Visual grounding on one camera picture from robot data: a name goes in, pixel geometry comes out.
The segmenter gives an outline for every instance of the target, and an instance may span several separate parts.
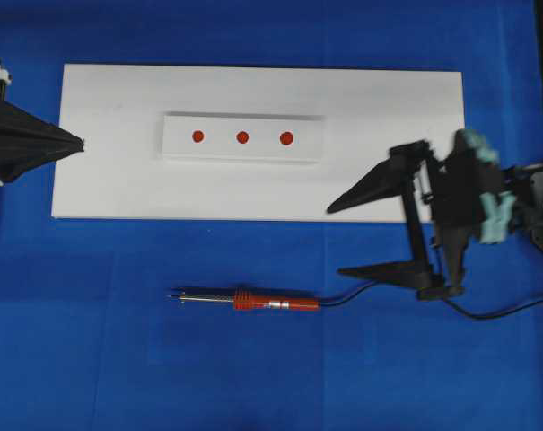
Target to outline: metal rod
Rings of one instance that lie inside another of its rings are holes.
[[[426,253],[425,236],[423,235],[423,227],[418,217],[418,209],[415,201],[415,187],[412,180],[407,180],[403,184],[401,197],[403,201],[403,209],[405,210],[405,218],[407,219],[408,239],[413,254],[413,260],[423,261],[428,265],[429,258]]]
[[[179,295],[169,295],[170,298],[181,301],[197,301],[204,303],[232,303],[233,297],[229,295],[190,295],[181,292]]]

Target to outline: blue surface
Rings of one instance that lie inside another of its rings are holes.
[[[0,57],[8,100],[53,122],[65,62],[458,70],[502,164],[543,157],[531,1],[8,0]],[[543,307],[474,322],[387,286],[317,314],[163,301],[332,295],[355,285],[339,266],[406,259],[404,227],[53,220],[53,171],[0,190],[1,430],[543,429]],[[543,291],[520,236],[467,266],[477,312]]]

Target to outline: white bracket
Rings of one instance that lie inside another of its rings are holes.
[[[0,67],[0,81],[4,81],[6,85],[10,85],[12,83],[10,73],[2,67]]]

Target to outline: red handle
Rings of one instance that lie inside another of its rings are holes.
[[[251,292],[237,291],[233,296],[235,310],[253,310],[269,308],[276,310],[296,310],[300,312],[316,312],[319,301],[314,298],[290,298],[287,296],[254,295]]]

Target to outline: black cable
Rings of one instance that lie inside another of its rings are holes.
[[[352,299],[356,298],[359,294],[364,292],[370,287],[376,286],[379,283],[372,281],[371,283],[368,283],[364,286],[359,287],[357,290],[355,290],[352,294],[348,296],[338,296],[335,298],[320,298],[319,304],[321,307],[337,307],[338,305],[343,305],[344,303],[348,303]]]
[[[543,303],[543,299],[539,299],[538,301],[527,303],[520,307],[511,308],[510,310],[502,310],[500,312],[488,312],[485,314],[475,314],[473,312],[468,312],[467,310],[462,308],[460,305],[457,305],[451,300],[443,299],[442,301],[446,303],[447,305],[449,305],[455,312],[459,312],[463,316],[469,317],[470,319],[473,319],[475,321],[491,321],[493,319],[500,319],[502,317],[515,314],[516,312],[521,312],[522,310],[526,310],[527,308],[534,307],[535,305],[539,305],[540,303]]]

